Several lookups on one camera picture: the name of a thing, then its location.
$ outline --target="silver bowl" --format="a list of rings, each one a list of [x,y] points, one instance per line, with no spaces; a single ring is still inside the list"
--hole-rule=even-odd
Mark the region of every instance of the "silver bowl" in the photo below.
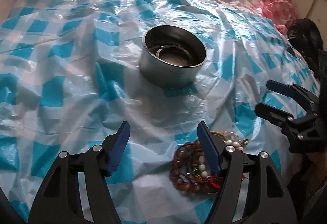
[[[207,60],[204,43],[180,27],[153,27],[143,35],[142,42],[141,73],[162,88],[180,89],[189,85]]]

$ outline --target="white bead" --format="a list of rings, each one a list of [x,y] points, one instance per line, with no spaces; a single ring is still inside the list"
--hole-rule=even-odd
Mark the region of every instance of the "white bead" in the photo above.
[[[204,164],[200,164],[199,165],[199,171],[204,171],[205,170],[205,165]]]
[[[204,162],[205,162],[204,156],[200,156],[199,157],[199,164],[204,164]]]
[[[240,143],[238,143],[238,142],[233,142],[233,147],[238,148],[238,147],[240,147],[240,146],[241,146]]]
[[[201,172],[202,179],[206,179],[208,177],[208,173],[206,171]]]

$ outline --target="blue gripper pad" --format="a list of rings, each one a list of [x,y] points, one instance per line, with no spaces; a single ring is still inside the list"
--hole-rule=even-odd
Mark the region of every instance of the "blue gripper pad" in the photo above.
[[[119,162],[124,153],[128,139],[130,138],[130,125],[128,122],[122,123],[119,130],[117,131],[117,139],[108,155],[108,175],[111,175],[118,168]]]
[[[222,169],[219,163],[219,153],[214,143],[212,142],[210,135],[211,133],[205,122],[200,122],[197,125],[197,137],[200,141],[205,154],[205,158],[209,163],[211,171],[213,171],[216,176],[220,176]]]

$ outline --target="blue and white checkered plastic sheet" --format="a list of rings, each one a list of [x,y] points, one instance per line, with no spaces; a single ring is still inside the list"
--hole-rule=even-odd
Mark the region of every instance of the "blue and white checkered plastic sheet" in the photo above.
[[[140,75],[142,35],[159,24],[187,29],[208,48],[185,89],[165,90]],[[18,0],[0,28],[0,185],[27,219],[60,151],[84,152],[127,120],[129,143],[107,179],[122,223],[203,223],[215,195],[174,189],[168,178],[174,151],[196,139],[203,120],[250,139],[245,151],[267,151],[285,174],[288,141],[253,109],[265,102],[304,114],[293,100],[269,92],[268,79],[317,93],[308,68],[286,47],[269,19],[209,1]],[[236,217],[245,197],[242,189]]]

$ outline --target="pink fabric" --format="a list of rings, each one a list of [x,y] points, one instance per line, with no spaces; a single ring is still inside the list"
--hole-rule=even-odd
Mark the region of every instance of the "pink fabric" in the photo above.
[[[253,8],[262,16],[270,18],[283,35],[286,35],[287,28],[297,19],[290,0],[260,0],[260,4]]]

